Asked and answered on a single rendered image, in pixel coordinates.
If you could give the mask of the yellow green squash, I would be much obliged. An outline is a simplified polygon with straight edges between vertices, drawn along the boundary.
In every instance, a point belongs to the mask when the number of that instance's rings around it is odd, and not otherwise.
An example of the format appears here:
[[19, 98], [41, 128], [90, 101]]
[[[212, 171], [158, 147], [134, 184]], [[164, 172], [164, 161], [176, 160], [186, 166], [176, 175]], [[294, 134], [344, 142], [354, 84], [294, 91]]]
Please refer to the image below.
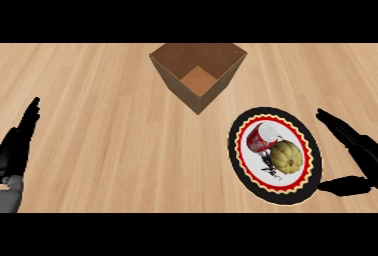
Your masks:
[[282, 140], [270, 148], [270, 161], [283, 174], [292, 174], [300, 170], [303, 154], [291, 141]]

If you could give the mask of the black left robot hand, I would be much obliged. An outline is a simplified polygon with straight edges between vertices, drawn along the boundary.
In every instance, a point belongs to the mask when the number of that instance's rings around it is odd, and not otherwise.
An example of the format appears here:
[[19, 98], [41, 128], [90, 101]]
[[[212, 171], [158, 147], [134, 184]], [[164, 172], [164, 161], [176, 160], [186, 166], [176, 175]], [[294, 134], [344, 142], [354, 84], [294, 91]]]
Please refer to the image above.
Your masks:
[[0, 142], [0, 182], [13, 176], [23, 176], [29, 155], [29, 143], [40, 119], [40, 98], [35, 97], [23, 112], [19, 125], [12, 127]]

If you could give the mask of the black red white plate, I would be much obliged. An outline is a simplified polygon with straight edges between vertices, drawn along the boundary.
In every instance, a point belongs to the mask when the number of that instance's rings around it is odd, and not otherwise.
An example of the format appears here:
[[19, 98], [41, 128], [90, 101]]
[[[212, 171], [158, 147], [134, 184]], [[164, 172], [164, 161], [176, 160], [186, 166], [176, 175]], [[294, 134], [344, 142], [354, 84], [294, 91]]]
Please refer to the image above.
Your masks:
[[[246, 137], [264, 122], [275, 125], [279, 141], [291, 141], [301, 151], [303, 165], [292, 174], [283, 174], [273, 166], [270, 149], [254, 153], [246, 147]], [[310, 131], [288, 112], [272, 107], [245, 111], [230, 127], [227, 149], [238, 178], [257, 197], [279, 205], [292, 205], [310, 198], [322, 179], [322, 157]]]

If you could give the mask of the brown cardboard box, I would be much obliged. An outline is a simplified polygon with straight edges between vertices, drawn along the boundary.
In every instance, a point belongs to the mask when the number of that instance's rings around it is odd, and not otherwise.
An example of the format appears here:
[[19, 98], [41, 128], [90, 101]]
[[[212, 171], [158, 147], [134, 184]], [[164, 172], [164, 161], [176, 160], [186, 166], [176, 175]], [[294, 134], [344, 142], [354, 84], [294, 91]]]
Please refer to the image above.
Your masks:
[[149, 54], [170, 91], [196, 114], [227, 87], [245, 57], [233, 43], [167, 43]]

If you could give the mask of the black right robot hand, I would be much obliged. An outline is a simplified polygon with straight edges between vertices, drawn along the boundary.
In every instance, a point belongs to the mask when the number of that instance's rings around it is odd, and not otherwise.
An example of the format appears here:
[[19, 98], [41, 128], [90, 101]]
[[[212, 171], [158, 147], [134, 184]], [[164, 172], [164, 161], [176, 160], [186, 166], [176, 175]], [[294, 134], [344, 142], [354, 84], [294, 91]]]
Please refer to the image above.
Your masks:
[[317, 109], [316, 118], [345, 146], [363, 173], [363, 177], [345, 176], [322, 182], [317, 185], [317, 189], [331, 192], [339, 197], [365, 194], [372, 187], [378, 189], [378, 143], [325, 110]]

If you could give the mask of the red can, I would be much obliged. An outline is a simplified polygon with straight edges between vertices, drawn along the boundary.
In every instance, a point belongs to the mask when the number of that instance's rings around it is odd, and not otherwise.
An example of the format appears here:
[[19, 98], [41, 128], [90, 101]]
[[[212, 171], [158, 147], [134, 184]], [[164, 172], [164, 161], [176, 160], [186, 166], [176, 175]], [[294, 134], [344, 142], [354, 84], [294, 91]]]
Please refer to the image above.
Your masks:
[[254, 153], [261, 153], [273, 147], [279, 141], [279, 133], [273, 124], [260, 123], [246, 137], [246, 147]]

